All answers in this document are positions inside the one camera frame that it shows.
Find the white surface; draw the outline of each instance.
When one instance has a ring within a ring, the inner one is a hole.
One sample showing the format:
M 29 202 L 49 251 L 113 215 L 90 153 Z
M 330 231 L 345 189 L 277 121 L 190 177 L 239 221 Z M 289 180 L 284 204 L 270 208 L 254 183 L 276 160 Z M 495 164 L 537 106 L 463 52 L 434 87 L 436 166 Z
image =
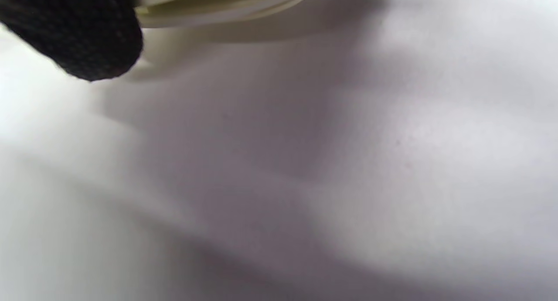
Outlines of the white surface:
M 557 1 L 307 0 L 97 84 L 2 34 L 0 297 L 556 300 Z

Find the white fabric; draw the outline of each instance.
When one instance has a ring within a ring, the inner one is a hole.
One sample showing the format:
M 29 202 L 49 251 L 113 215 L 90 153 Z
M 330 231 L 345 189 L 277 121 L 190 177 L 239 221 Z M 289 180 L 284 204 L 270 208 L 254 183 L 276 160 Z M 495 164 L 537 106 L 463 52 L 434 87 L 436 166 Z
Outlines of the white fabric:
M 556 300 L 557 2 L 307 0 L 96 84 L 2 33 L 0 299 Z

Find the black mesh fabric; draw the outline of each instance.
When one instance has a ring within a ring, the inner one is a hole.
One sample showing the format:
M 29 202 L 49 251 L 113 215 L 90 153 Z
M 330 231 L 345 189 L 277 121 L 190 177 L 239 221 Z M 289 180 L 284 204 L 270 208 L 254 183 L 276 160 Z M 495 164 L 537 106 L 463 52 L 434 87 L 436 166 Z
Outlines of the black mesh fabric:
M 133 0 L 0 0 L 0 21 L 66 72 L 96 81 L 127 72 L 143 38 Z

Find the black fabric object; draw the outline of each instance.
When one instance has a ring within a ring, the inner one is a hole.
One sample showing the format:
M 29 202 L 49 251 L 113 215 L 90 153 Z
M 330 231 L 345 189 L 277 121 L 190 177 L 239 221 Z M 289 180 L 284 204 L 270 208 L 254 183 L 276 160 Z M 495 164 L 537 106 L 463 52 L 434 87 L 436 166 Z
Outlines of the black fabric object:
M 143 49 L 134 0 L 0 0 L 0 21 L 90 82 L 126 73 Z

